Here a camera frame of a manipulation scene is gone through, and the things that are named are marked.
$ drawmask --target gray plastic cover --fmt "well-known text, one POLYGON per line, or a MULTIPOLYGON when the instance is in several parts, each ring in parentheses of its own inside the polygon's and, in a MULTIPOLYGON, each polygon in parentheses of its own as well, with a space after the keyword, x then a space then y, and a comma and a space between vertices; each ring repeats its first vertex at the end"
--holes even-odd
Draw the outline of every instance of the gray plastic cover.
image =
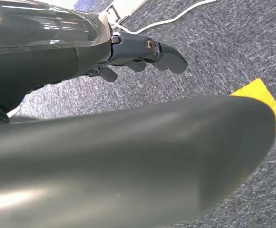
POLYGON ((90 47, 110 39, 105 15, 33 0, 0 0, 0 54, 90 47))

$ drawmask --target yellow tape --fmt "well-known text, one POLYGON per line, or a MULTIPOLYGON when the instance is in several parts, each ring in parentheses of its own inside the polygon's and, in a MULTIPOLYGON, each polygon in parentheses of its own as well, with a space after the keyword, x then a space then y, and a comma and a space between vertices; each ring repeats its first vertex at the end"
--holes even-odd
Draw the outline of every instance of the yellow tape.
POLYGON ((259 78, 231 94, 233 96, 246 96, 262 101, 271 107, 276 116, 276 101, 259 78))

